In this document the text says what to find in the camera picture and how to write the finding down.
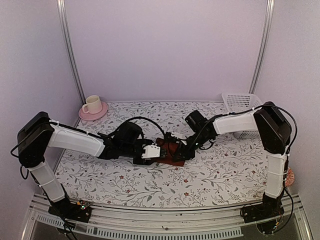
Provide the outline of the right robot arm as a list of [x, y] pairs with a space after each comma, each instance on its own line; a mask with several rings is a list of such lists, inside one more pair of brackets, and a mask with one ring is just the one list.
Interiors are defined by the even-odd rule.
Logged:
[[268, 161], [267, 183], [258, 213], [262, 218], [269, 218], [278, 210], [284, 194], [289, 154], [298, 133], [298, 127], [291, 126], [286, 116], [290, 113], [271, 101], [242, 112], [218, 114], [209, 119], [195, 110], [185, 118], [194, 134], [180, 140], [176, 151], [170, 155], [174, 162], [191, 160], [196, 150], [217, 136], [258, 131]]

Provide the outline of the dark red towel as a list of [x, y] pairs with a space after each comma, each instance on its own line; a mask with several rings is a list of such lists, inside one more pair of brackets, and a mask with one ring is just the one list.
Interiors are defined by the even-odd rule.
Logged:
[[162, 138], [156, 139], [156, 144], [161, 148], [166, 150], [166, 157], [164, 158], [156, 158], [155, 162], [159, 164], [167, 164], [176, 167], [183, 167], [185, 165], [185, 161], [174, 160], [174, 155], [178, 149], [179, 144], [174, 140], [164, 140]]

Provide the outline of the white plastic basket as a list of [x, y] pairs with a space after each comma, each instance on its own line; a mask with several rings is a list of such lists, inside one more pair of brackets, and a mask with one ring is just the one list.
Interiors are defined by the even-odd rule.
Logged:
[[[251, 93], [222, 93], [221, 97], [228, 112], [239, 113], [263, 104], [258, 96]], [[243, 130], [234, 132], [233, 136], [236, 139], [254, 139], [260, 134], [257, 130]]]

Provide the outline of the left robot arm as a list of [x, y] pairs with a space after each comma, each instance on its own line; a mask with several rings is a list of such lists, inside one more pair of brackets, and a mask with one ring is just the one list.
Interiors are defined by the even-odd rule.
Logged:
[[66, 192], [47, 161], [49, 152], [70, 150], [102, 160], [131, 158], [134, 164], [150, 165], [161, 156], [161, 147], [144, 137], [139, 125], [127, 121], [111, 134], [90, 133], [79, 128], [61, 124], [45, 111], [38, 112], [17, 133], [17, 144], [11, 155], [28, 170], [35, 182], [48, 197], [50, 204], [63, 217], [74, 213]]

